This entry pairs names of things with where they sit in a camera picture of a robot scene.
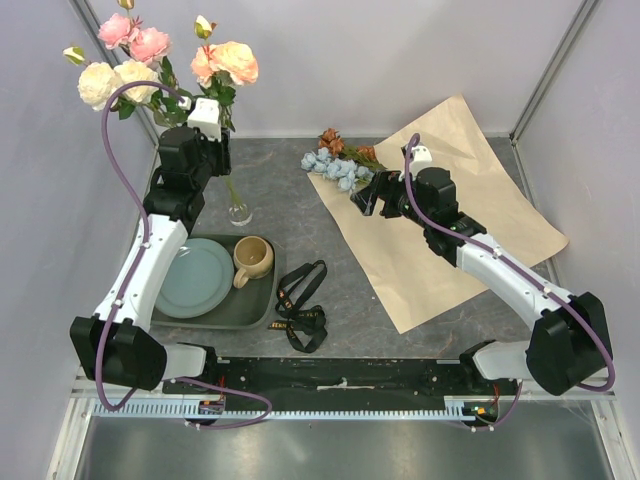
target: tray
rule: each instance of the tray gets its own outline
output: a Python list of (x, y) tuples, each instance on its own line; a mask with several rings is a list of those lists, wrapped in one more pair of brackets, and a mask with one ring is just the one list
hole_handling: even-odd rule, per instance
[[(196, 234), (192, 238), (208, 238), (221, 244), (233, 257), (233, 249), (242, 238), (247, 235), (215, 235)], [(273, 268), (266, 277), (258, 280), (249, 280), (244, 288), (231, 287), (229, 294), (213, 310), (194, 318), (173, 318), (153, 310), (151, 315), (152, 325), (165, 327), (206, 328), (241, 330), (255, 328), (263, 324), (273, 311), (276, 301), (276, 289), (278, 286), (279, 265), (282, 262), (282, 254), (273, 242), (269, 242), (273, 248)]]

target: kraft paper sheet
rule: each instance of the kraft paper sheet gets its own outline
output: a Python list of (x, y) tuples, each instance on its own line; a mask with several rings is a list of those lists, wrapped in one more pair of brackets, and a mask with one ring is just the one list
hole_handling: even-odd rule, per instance
[[(451, 97), (375, 146), (379, 161), (403, 169), (400, 148), (411, 136), (433, 156), (433, 166), (451, 172), (460, 210), (484, 225), (528, 266), (555, 255), (567, 238), (520, 193), (476, 124), (461, 95)], [(335, 183), (309, 174), (318, 195), (364, 269), (399, 333), (456, 307), (486, 287), (429, 250), (422, 229), (405, 218), (365, 217)]]

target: light blue plate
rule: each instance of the light blue plate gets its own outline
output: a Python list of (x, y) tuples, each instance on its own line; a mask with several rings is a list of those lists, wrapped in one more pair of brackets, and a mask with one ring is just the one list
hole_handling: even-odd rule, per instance
[(233, 283), (233, 260), (217, 242), (190, 238), (171, 262), (156, 308), (173, 318), (198, 317), (227, 296)]

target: flower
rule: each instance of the flower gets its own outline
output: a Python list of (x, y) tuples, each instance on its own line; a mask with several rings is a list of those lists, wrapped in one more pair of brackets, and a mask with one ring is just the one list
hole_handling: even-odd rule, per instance
[(129, 18), (119, 13), (114, 13), (100, 27), (98, 38), (104, 42), (109, 50), (113, 50), (120, 45), (127, 45), (132, 42), (138, 33), (138, 27)]
[(316, 155), (316, 158), (321, 162), (328, 162), (329, 160), (331, 160), (329, 149), (327, 147), (322, 147), (318, 149), (318, 154)]
[(314, 166), (313, 166), (313, 171), (316, 173), (324, 173), (327, 171), (327, 164), (326, 163), (322, 163), (322, 162), (317, 162)]
[[(131, 83), (136, 80), (151, 80), (153, 82), (158, 81), (158, 72), (151, 70), (142, 62), (136, 62), (135, 60), (127, 60), (122, 65), (118, 65), (115, 72), (120, 76), (123, 83)], [(133, 87), (124, 92), (124, 96), (135, 103), (148, 103), (151, 99), (151, 95), (158, 90), (157, 87), (141, 86)]]
[(193, 29), (196, 32), (196, 36), (203, 40), (206, 40), (213, 33), (213, 29), (216, 28), (215, 23), (209, 23), (209, 20), (202, 15), (196, 17), (196, 21), (193, 24)]
[(358, 147), (356, 148), (356, 151), (358, 153), (363, 154), (365, 157), (367, 157), (367, 159), (371, 160), (372, 162), (378, 163), (377, 158), (376, 158), (376, 149), (373, 147)]
[(211, 77), (218, 71), (211, 61), (211, 54), (215, 48), (215, 45), (203, 45), (198, 48), (196, 58), (191, 61), (191, 70), (198, 77), (198, 83), (204, 88), (211, 86)]
[(229, 72), (236, 85), (255, 83), (258, 79), (258, 62), (249, 45), (223, 43), (213, 50), (211, 60), (217, 69)]
[(319, 148), (328, 148), (331, 155), (338, 156), (344, 148), (344, 141), (338, 135), (338, 131), (335, 128), (328, 128), (324, 131), (318, 142)]
[(135, 2), (133, 0), (118, 0), (118, 5), (127, 10), (131, 10), (135, 6)]
[(169, 54), (171, 40), (155, 28), (141, 30), (131, 42), (131, 56), (145, 65), (152, 65)]
[(303, 170), (309, 171), (316, 164), (316, 156), (313, 153), (306, 153), (300, 161)]
[(340, 171), (340, 165), (338, 165), (336, 162), (331, 162), (329, 165), (327, 165), (327, 170), (324, 172), (324, 177), (328, 178), (329, 180), (335, 180), (336, 178), (338, 178), (338, 172)]
[(360, 166), (358, 170), (356, 170), (356, 177), (365, 178), (369, 174), (369, 169), (367, 167)]
[(120, 86), (122, 79), (108, 63), (92, 63), (80, 74), (78, 93), (84, 103), (98, 111)]
[(356, 165), (356, 162), (354, 162), (353, 160), (343, 160), (342, 164), (340, 165), (340, 171), (338, 172), (338, 176), (344, 177), (348, 175), (350, 172), (353, 172), (355, 177), (355, 171), (357, 168), (358, 166)]
[(353, 190), (354, 188), (356, 188), (356, 182), (355, 182), (354, 179), (352, 179), (350, 177), (342, 177), (338, 181), (338, 189), (341, 192), (349, 192), (349, 191)]
[(82, 65), (86, 60), (84, 50), (80, 47), (65, 48), (62, 54), (74, 65)]

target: beige mug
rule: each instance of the beige mug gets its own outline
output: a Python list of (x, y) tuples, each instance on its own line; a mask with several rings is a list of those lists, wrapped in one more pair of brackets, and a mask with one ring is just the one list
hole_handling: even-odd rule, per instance
[(273, 267), (273, 249), (260, 237), (244, 237), (233, 249), (233, 263), (238, 269), (233, 286), (244, 287), (250, 279), (262, 278)]

